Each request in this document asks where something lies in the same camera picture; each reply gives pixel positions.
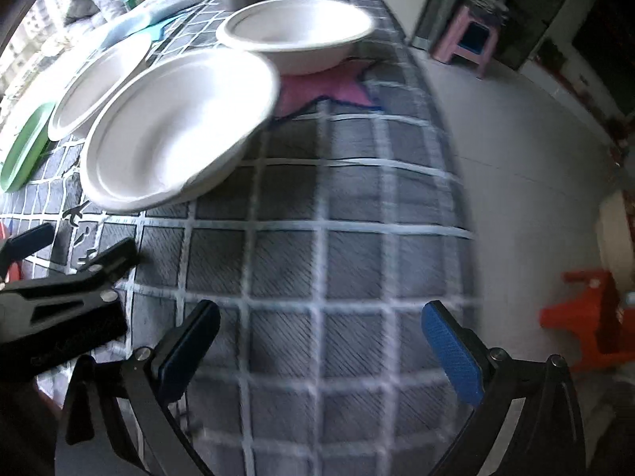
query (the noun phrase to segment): plaid tablecloth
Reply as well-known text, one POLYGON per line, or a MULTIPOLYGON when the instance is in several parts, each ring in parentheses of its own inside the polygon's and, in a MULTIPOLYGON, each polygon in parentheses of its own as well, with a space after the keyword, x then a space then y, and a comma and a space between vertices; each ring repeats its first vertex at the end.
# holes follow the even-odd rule
MULTIPOLYGON (((130 331, 99 360, 154 346, 199 299, 219 304, 220 334, 174 409, 218 476, 422 476, 466 418, 419 326, 434 298, 470 327, 477 315, 450 141, 382 1, 341 1, 377 19, 355 55, 382 61, 364 81, 382 111, 320 102, 259 134, 209 194, 125 216, 86 200, 70 139, 0 207, 13 232, 55 225, 28 277, 135 238, 146 261, 119 284, 130 331)), ((152 62, 217 47, 227 15, 208 0, 152 62)), ((71 369, 39 383, 61 399, 71 369)))

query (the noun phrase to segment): plate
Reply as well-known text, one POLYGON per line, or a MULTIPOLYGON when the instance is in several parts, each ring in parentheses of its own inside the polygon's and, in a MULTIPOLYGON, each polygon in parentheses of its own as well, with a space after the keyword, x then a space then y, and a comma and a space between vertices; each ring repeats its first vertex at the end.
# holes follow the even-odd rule
POLYGON ((279 76, 263 57, 203 49, 135 77, 104 107, 81 154, 88 198, 130 213, 209 191, 272 115, 279 76))
POLYGON ((0 189, 5 193, 19 190, 28 180, 48 141, 47 125, 54 107, 54 102, 38 107, 16 136, 0 171, 0 189))
POLYGON ((126 82, 145 69, 145 56, 151 45, 150 34, 134 34, 86 66, 56 105, 49 139, 59 141, 69 134, 85 138, 99 111, 126 82))

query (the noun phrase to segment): red object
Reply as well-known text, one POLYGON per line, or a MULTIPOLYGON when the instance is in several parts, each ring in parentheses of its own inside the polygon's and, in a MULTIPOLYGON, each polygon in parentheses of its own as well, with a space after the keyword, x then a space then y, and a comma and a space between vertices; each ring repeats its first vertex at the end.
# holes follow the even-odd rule
POLYGON ((571 370, 595 370, 635 360, 635 310, 621 310, 609 271, 564 272, 565 282, 584 282, 575 299, 544 308, 541 326, 566 329, 578 337, 582 359, 571 370))
POLYGON ((284 118, 307 105, 329 99, 358 107, 376 108, 360 77, 377 61, 348 59, 337 66, 308 75, 283 75, 275 117, 284 118))
POLYGON ((450 23, 450 26, 448 27, 448 31, 439 41, 439 45, 434 49, 433 59, 441 63, 448 64, 452 59, 452 56, 461 56, 468 61, 478 64, 476 76, 479 79, 482 79, 485 75, 485 68, 490 62, 491 56, 494 54, 497 42, 498 27, 492 27, 483 20, 471 15, 469 7, 464 5, 458 9, 456 15, 452 19, 452 23, 450 23), (480 54, 475 54, 467 48, 463 48, 459 44, 468 30, 468 27, 472 23, 478 23, 478 25, 489 31, 488 38, 485 41, 483 50, 480 54))
MULTIPOLYGON (((11 236, 11 234, 9 233, 9 230, 5 227, 5 225, 2 222, 0 222, 0 240, 5 240, 9 236, 11 236)), ((0 277, 3 277, 3 276, 4 276, 5 282, 19 281, 22 278, 20 274, 20 267, 18 267, 17 263, 13 263, 9 267, 8 273, 3 274, 0 277)))

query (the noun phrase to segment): paper plate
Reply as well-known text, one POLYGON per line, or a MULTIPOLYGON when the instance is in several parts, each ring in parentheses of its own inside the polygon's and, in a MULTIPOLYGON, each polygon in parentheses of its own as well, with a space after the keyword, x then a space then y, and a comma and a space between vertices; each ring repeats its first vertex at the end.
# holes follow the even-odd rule
POLYGON ((216 36, 263 54, 281 75, 306 75, 339 64, 374 29, 369 13, 338 0, 266 0, 234 12, 216 36))
POLYGON ((145 69, 145 56, 151 45, 150 34, 134 34, 86 66, 55 106, 49 139, 59 141, 69 134, 85 138, 110 98, 145 69))
POLYGON ((33 171, 48 141, 47 125, 54 107, 53 102, 38 107, 15 138, 0 171, 0 189, 5 193, 19 190, 33 171))
POLYGON ((153 66, 93 124, 81 154, 85 193, 129 213, 209 191, 240 162, 278 92, 274 66, 248 52, 204 49, 153 66))

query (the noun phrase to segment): pink star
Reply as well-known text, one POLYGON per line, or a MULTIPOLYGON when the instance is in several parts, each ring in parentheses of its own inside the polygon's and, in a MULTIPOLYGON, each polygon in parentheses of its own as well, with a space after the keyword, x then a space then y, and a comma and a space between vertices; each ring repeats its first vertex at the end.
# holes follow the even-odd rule
POLYGON ((360 82, 361 75, 375 63, 367 59, 349 59, 318 73, 284 75, 275 117, 287 117, 310 103, 327 98, 360 107, 377 107, 360 82))

